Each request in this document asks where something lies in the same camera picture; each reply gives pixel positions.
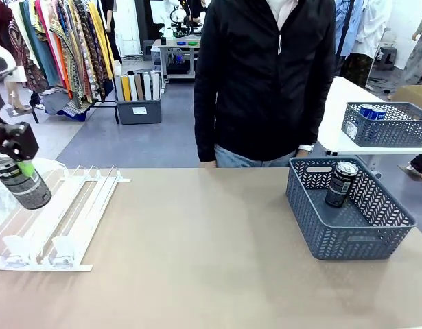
light blue shirt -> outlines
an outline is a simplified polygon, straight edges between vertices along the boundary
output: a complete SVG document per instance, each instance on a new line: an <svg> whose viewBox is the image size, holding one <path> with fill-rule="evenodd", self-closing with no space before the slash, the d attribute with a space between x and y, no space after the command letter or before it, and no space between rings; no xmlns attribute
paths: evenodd
<svg viewBox="0 0 422 329"><path fill-rule="evenodd" d="M345 17L349 8L349 0L337 0L336 1L336 53L339 47L340 38L342 37L343 25ZM341 56L348 56L354 47L355 38L357 38L357 32L359 30L360 19L362 18L363 12L363 0L355 0L351 19L349 21L347 37L343 44Z"/></svg>

gray plastic basket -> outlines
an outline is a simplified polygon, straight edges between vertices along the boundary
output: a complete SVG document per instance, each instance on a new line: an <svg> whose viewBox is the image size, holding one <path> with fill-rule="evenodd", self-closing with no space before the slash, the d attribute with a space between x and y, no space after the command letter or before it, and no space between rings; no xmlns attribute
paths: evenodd
<svg viewBox="0 0 422 329"><path fill-rule="evenodd" d="M342 208L325 196L338 162L359 167ZM312 255L318 259L386 259L416 221L357 158L293 158L287 197Z"/></svg>
<svg viewBox="0 0 422 329"><path fill-rule="evenodd" d="M385 109L384 120L361 115L362 104ZM342 131L360 147L422 147L422 109L411 103L348 103Z"/></svg>

yellow book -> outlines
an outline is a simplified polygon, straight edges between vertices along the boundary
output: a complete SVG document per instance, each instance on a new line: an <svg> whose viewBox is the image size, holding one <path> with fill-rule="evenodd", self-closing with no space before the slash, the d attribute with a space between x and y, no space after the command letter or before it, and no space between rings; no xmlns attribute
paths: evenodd
<svg viewBox="0 0 422 329"><path fill-rule="evenodd" d="M121 80L122 80L122 91L124 92L124 101L131 101L130 82L128 81L128 76L122 75Z"/></svg>

person's left hand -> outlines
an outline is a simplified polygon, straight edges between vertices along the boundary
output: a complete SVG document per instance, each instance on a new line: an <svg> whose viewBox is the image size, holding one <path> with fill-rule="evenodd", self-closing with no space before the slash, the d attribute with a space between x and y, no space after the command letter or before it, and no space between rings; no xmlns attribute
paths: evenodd
<svg viewBox="0 0 422 329"><path fill-rule="evenodd" d="M304 158L304 157L306 157L308 155L309 155L309 152L308 151L305 151L304 149L299 149L297 151L297 153L296 153L296 157L297 158Z"/></svg>

white watch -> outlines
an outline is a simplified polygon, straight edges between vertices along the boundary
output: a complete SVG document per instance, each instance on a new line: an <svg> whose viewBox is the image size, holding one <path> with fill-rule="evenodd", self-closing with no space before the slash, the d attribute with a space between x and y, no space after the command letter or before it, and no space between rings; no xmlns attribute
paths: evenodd
<svg viewBox="0 0 422 329"><path fill-rule="evenodd" d="M313 148L314 148L314 146L313 145L299 145L299 149L303 149L304 151L307 151L307 152L313 152Z"/></svg>

